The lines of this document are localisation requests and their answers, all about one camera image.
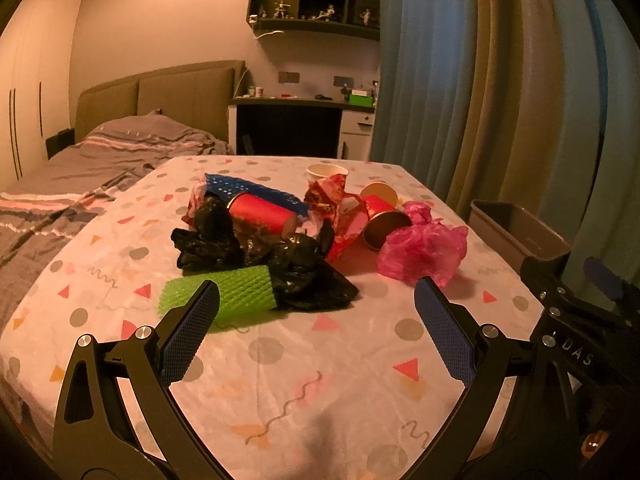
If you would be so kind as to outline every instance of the wardrobe handle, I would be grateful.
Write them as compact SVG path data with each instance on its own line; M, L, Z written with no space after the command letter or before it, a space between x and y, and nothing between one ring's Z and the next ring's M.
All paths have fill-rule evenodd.
M20 164L20 151L18 150L18 130L15 127L15 88L14 88L14 137L15 137L15 154L18 156L18 170L20 170L20 176L22 174L22 165Z
M42 81L40 81L40 85L38 86L38 114L40 116L40 136L44 137L42 134Z
M18 174L18 166L16 166L15 163L15 148L14 148L14 123L13 123L13 118L11 115L11 97L14 94L13 90L9 90L9 136L11 137L11 154L12 154L12 159L14 160L14 170L15 170L15 177L20 180L20 175Z

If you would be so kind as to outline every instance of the bed headboard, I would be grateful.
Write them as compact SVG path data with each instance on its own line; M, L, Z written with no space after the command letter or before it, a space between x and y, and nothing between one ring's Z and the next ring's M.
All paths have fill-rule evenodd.
M162 68L102 83L82 92L76 111L76 142L106 121L162 114L228 140L227 107L242 91L244 61L209 61Z

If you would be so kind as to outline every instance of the brown curtain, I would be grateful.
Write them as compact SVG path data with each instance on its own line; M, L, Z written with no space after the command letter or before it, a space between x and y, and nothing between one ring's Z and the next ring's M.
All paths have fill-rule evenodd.
M552 0L478 0L476 68L447 204L472 199L536 212L561 125L562 44Z

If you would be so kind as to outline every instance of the silver bolt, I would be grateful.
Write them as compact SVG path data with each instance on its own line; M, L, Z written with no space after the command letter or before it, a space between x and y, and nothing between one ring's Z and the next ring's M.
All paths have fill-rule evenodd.
M552 346L556 346L556 340L549 335L543 335L542 344L544 346L548 346L549 348L551 348Z
M138 339L146 339L151 335L153 329L150 326L141 326L136 330L136 337Z
M493 325L485 325L482 327L482 333L490 339L498 337L500 331Z
M89 346L89 343L91 342L91 336L88 334L84 334L80 336L80 339L78 339L78 346Z

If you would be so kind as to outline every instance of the trash bin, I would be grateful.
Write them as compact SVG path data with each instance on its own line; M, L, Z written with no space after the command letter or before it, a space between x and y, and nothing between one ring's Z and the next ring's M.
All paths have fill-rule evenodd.
M473 200L469 227L517 273L524 258L533 256L557 276L571 252L571 246L550 227L507 202Z

